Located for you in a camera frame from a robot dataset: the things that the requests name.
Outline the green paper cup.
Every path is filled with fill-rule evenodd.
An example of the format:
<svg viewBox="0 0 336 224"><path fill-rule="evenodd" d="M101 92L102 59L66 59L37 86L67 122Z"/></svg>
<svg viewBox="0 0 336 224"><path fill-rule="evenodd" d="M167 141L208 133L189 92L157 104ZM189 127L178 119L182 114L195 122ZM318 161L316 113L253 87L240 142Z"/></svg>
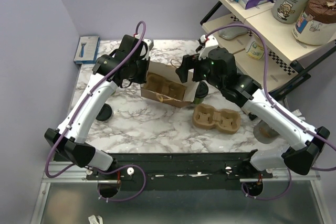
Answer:
<svg viewBox="0 0 336 224"><path fill-rule="evenodd" d="M206 84L206 82L201 81L197 86L193 104L202 103L207 95L208 95L208 85Z"/></svg>

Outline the brown paper bag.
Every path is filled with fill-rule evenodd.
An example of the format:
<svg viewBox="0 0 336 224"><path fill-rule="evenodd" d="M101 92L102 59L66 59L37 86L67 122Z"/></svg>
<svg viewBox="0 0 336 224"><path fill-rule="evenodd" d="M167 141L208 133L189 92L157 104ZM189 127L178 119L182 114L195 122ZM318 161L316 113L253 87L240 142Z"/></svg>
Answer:
<svg viewBox="0 0 336 224"><path fill-rule="evenodd" d="M175 68L160 62L149 64L146 83L140 87L141 97L183 108L193 103L198 83L192 81L193 73L187 73L187 82L182 83Z"/></svg>

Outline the black plastic cup lid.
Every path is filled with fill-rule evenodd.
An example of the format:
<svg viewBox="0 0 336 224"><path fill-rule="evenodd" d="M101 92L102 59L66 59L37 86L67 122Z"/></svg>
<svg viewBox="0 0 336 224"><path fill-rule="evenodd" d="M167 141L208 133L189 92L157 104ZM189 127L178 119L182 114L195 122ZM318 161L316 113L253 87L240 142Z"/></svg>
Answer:
<svg viewBox="0 0 336 224"><path fill-rule="evenodd" d="M208 95L208 91L208 85L204 81L201 81L197 86L195 97L198 99L205 98Z"/></svg>
<svg viewBox="0 0 336 224"><path fill-rule="evenodd" d="M98 113L98 115L96 116L96 120L98 121L106 121L108 119L110 119L113 116L113 110L112 107L108 104L104 104L100 110L100 112Z"/></svg>

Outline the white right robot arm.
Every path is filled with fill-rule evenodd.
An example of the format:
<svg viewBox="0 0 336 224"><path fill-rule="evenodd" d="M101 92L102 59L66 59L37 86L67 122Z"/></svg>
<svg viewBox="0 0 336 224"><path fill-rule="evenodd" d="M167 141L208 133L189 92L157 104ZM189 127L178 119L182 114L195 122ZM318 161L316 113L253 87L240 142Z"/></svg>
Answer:
<svg viewBox="0 0 336 224"><path fill-rule="evenodd" d="M204 58L200 54L183 56L175 71L182 83L188 80L189 70L193 70L194 82L206 81L226 100L256 115L286 140L288 147L257 150L243 162L241 171L246 177L274 168L288 168L299 175L312 170L330 135L328 129L300 120L269 97L260 83L237 71L234 55L225 48L215 47Z"/></svg>

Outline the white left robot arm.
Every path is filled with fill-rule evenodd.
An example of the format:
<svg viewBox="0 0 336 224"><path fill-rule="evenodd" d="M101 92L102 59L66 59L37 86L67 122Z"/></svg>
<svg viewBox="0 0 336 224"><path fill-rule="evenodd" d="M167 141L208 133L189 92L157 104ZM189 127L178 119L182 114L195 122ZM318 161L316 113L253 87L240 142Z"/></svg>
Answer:
<svg viewBox="0 0 336 224"><path fill-rule="evenodd" d="M86 138L106 101L124 80L138 84L146 82L152 48L152 40L125 35L119 48L97 59L88 85L69 115L56 129L48 128L45 132L46 141L59 155L79 167L98 168L104 179L116 175L113 157L87 144Z"/></svg>

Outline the brown cardboard cup carrier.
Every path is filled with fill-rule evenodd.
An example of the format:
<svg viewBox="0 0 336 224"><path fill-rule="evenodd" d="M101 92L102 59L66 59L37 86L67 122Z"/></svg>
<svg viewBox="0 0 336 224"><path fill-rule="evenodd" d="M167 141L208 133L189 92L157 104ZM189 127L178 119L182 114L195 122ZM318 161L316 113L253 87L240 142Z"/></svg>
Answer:
<svg viewBox="0 0 336 224"><path fill-rule="evenodd" d="M216 129L221 133L235 134L240 128L241 117L237 111L230 109L217 110L211 105L202 103L195 107L192 123L200 129Z"/></svg>
<svg viewBox="0 0 336 224"><path fill-rule="evenodd" d="M154 73L148 74L144 88L157 94L159 100L164 100L164 97L167 97L168 99L179 101L183 100L186 90L184 85L170 81Z"/></svg>

